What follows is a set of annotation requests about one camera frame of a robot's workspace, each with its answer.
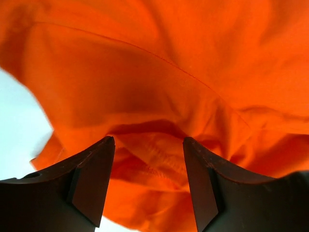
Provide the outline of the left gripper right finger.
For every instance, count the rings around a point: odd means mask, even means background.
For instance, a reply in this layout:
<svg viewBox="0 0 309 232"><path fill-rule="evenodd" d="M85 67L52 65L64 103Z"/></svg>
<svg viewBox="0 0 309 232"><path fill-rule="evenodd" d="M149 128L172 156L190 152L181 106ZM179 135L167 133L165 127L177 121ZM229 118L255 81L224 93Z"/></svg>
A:
<svg viewBox="0 0 309 232"><path fill-rule="evenodd" d="M273 178L241 168L191 137L183 141L199 232L306 232L309 173Z"/></svg>

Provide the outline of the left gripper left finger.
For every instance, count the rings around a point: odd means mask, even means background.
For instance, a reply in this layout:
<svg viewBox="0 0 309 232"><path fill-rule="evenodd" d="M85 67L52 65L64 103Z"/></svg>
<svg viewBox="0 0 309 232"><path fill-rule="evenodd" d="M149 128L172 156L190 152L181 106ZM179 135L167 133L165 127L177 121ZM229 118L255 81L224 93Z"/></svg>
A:
<svg viewBox="0 0 309 232"><path fill-rule="evenodd" d="M115 151L107 136L86 150L0 183L3 232L93 232L100 226Z"/></svg>

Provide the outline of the orange t shirt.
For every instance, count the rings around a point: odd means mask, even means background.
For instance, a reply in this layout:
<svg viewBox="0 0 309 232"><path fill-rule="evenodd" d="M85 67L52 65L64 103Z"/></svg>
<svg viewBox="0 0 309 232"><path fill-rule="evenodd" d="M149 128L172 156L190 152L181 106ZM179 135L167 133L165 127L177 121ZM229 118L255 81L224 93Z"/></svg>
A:
<svg viewBox="0 0 309 232"><path fill-rule="evenodd" d="M41 170L111 135L104 216L194 232L183 139L247 170L309 167L306 0L3 0L0 66L54 131Z"/></svg>

